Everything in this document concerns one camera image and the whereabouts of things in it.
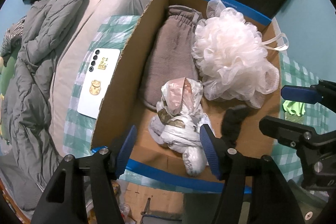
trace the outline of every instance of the striped cloth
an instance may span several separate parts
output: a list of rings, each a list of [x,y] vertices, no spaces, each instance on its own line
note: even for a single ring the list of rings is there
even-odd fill
[[[6,30],[0,53],[1,57],[10,55],[12,50],[21,44],[21,36],[25,19],[25,16],[22,17],[17,23],[11,25],[11,27]]]

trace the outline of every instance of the black sock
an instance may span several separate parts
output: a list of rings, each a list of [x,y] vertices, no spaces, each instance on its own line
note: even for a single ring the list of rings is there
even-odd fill
[[[250,108],[247,105],[237,105],[229,108],[223,117],[221,126],[221,139],[226,142],[230,148],[236,147],[242,122],[249,115]]]

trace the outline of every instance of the green checkered bedsheet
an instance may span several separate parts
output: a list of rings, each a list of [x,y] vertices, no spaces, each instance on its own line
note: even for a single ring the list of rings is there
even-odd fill
[[[290,60],[288,56],[280,53],[281,86],[297,85],[309,87],[318,84],[319,78],[309,72],[305,67],[297,62]],[[279,117],[284,119],[284,110],[282,107],[284,100],[281,98]],[[306,113],[303,116],[303,124],[313,126],[318,134],[328,131],[329,110],[323,105],[305,104]],[[271,153],[275,163],[280,168],[286,180],[298,178],[302,175],[301,162],[296,155],[296,150],[283,146],[277,141],[274,142]]]
[[[69,108],[64,125],[63,151],[75,157],[91,155],[90,143],[96,119],[77,112],[79,95],[82,90],[89,61],[96,48],[114,48],[122,50],[131,36],[140,16],[111,16],[98,29],[80,66],[73,86]]]

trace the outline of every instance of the phone case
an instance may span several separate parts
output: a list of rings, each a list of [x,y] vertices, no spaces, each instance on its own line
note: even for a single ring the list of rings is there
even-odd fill
[[[119,49],[95,49],[79,96],[78,113],[95,119],[98,117],[101,101],[111,82],[119,55]]]

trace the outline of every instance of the screw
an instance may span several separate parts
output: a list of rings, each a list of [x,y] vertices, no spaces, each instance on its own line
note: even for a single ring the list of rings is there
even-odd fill
[[[107,148],[102,148],[99,150],[99,153],[102,154],[102,155],[105,155],[109,152],[109,150]]]
[[[265,161],[272,161],[272,157],[269,155],[263,155],[261,158]]]
[[[237,154],[237,150],[234,149],[234,148],[229,148],[229,149],[227,150],[227,152],[228,152],[230,155],[235,155],[235,154]]]
[[[303,133],[303,137],[306,139],[306,140],[309,140],[311,138],[311,134],[310,132],[305,132]]]
[[[70,160],[73,160],[73,155],[66,155],[65,157],[64,157],[64,160],[65,161],[70,161]]]
[[[316,173],[321,172],[322,168],[323,168],[322,162],[318,161],[317,163],[314,164],[314,170]]]
[[[313,212],[308,212],[308,213],[306,213],[304,219],[305,220],[310,220],[312,216],[313,216]]]

